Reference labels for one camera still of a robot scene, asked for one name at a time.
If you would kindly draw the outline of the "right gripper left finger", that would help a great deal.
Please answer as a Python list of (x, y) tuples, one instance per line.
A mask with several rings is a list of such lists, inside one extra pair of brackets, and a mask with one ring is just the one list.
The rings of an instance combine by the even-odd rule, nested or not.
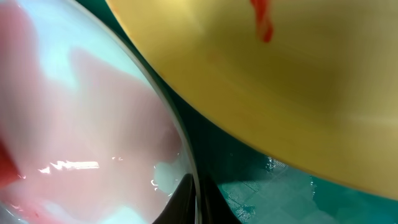
[(166, 207), (153, 224), (195, 224), (196, 191), (191, 174), (185, 174)]

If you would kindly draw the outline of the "yellow-green plate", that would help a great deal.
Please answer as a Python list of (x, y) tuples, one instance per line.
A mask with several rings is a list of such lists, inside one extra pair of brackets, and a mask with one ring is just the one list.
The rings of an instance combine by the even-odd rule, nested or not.
[(397, 198), (396, 0), (116, 0), (137, 50), (252, 148)]

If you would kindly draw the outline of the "light blue plate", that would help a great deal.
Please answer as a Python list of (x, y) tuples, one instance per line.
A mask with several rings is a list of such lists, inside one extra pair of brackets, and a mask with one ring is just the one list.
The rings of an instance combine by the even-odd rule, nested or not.
[(166, 94), (76, 1), (1, 2), (1, 222), (153, 223), (189, 141)]

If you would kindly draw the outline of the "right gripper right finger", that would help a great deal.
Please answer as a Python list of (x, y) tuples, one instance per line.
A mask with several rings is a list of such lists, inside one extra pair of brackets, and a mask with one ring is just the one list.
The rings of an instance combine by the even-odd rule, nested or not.
[(241, 224), (210, 176), (200, 180), (200, 190), (202, 224)]

